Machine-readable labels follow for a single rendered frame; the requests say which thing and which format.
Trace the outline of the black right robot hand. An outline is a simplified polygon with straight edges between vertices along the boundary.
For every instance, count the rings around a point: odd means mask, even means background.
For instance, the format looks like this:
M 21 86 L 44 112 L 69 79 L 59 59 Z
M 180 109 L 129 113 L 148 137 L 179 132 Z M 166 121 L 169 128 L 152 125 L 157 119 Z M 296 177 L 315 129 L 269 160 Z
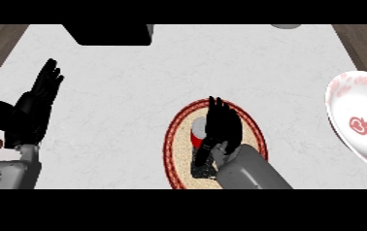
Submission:
M 217 144 L 226 144 L 223 154 L 229 155 L 243 141 L 243 123 L 237 111 L 220 98 L 209 97 L 206 114 L 206 137 L 195 156 L 195 166 L 206 165 L 210 151 Z

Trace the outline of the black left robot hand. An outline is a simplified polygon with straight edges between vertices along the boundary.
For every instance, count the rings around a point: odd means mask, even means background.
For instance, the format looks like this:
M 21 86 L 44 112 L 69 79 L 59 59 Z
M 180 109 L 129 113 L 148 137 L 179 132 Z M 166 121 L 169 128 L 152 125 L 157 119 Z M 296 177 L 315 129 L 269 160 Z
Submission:
M 32 88 L 22 94 L 16 105 L 0 101 L 4 149 L 13 149 L 18 145 L 37 145 L 41 142 L 64 78 L 58 61 L 50 58 L 38 72 Z

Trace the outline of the red can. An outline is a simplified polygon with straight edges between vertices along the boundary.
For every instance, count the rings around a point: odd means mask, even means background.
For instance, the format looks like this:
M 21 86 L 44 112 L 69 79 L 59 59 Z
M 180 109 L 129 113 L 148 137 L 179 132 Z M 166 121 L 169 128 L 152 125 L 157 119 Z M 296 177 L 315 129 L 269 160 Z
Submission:
M 191 127 L 191 142 L 195 149 L 201 147 L 203 139 L 207 136 L 206 125 L 207 119 L 203 116 L 197 117 Z

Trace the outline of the oval beige red-rimmed placemat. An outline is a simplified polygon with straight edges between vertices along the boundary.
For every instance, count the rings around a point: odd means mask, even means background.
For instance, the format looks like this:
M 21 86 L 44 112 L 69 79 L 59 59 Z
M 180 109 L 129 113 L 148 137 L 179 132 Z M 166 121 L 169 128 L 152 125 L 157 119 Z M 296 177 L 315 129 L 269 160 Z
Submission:
M 247 112 L 229 101 L 223 100 L 229 108 L 237 111 L 243 123 L 243 144 L 257 150 L 268 159 L 265 139 L 256 122 Z M 163 142 L 163 166 L 167 180 L 173 189 L 220 189 L 214 177 L 195 179 L 191 174 L 194 146 L 191 142 L 191 127 L 197 117 L 207 117 L 209 100 L 192 102 L 176 114 L 166 129 Z

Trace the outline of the white bowl with red pattern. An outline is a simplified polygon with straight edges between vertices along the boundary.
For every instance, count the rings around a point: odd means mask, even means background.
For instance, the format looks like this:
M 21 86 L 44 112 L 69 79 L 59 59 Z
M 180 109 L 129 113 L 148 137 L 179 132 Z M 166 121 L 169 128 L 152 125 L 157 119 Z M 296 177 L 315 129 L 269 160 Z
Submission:
M 327 116 L 343 144 L 367 163 L 367 72 L 340 73 L 325 90 Z

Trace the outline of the black appliance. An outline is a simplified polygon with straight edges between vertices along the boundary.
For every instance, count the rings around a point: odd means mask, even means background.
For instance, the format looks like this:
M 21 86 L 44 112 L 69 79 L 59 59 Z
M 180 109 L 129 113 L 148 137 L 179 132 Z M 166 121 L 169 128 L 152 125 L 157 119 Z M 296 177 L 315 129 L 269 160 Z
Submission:
M 65 24 L 65 29 L 81 46 L 148 46 L 152 24 Z

